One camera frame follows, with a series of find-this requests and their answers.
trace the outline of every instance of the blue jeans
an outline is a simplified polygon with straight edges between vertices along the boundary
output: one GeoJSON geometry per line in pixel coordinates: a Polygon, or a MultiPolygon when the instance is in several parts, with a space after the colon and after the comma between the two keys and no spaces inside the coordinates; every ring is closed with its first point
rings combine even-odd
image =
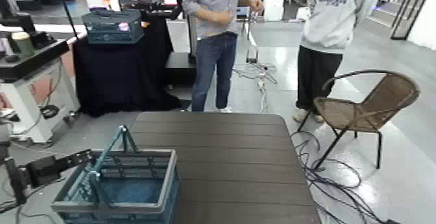
{"type": "Polygon", "coordinates": [[[230,78],[236,57],[237,34],[225,32],[202,39],[197,45],[197,78],[192,93],[192,111],[204,111],[204,104],[217,66],[218,109],[227,107],[230,78]]]}

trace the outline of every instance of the black pants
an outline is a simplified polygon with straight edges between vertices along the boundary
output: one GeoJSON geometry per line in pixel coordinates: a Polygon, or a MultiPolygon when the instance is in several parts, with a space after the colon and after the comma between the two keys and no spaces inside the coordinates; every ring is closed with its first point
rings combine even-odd
{"type": "Polygon", "coordinates": [[[335,76],[342,57],[340,54],[322,53],[300,46],[297,108],[310,110],[314,98],[327,97],[330,94],[333,83],[324,91],[322,86],[335,76]]]}

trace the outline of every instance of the white hoodie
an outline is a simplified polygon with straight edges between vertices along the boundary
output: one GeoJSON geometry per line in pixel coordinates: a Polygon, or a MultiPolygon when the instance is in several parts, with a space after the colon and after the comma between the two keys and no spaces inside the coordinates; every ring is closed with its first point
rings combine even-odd
{"type": "Polygon", "coordinates": [[[344,53],[356,25],[367,17],[374,0],[308,0],[301,45],[323,53],[344,53]]]}

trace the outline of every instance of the wicker chair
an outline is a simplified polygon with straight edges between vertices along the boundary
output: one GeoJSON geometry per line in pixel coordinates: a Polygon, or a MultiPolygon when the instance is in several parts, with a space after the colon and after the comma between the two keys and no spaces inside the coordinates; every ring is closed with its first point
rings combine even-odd
{"type": "MultiPolygon", "coordinates": [[[[377,169],[380,169],[383,140],[380,128],[401,109],[413,104],[417,100],[420,90],[412,79],[403,74],[375,69],[334,77],[328,80],[322,88],[325,89],[327,86],[331,86],[338,79],[368,73],[383,73],[385,75],[361,103],[324,97],[314,99],[313,104],[315,108],[336,135],[336,139],[319,159],[315,169],[318,169],[324,162],[346,131],[354,131],[355,138],[357,138],[357,132],[373,132],[378,134],[377,169]]],[[[301,131],[310,114],[308,113],[304,118],[298,131],[301,131]]]]}

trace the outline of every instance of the jeans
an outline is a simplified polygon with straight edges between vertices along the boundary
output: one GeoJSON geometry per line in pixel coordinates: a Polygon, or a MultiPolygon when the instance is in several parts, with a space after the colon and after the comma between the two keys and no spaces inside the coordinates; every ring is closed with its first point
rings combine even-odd
{"type": "Polygon", "coordinates": [[[343,56],[322,53],[300,46],[298,53],[298,100],[297,108],[310,110],[317,97],[328,97],[333,83],[325,90],[324,83],[335,76],[343,56]]]}
{"type": "Polygon", "coordinates": [[[197,78],[192,93],[192,111],[204,111],[204,104],[217,66],[218,109],[226,108],[230,92],[230,79],[236,57],[237,34],[225,32],[202,39],[197,44],[197,78]]]}

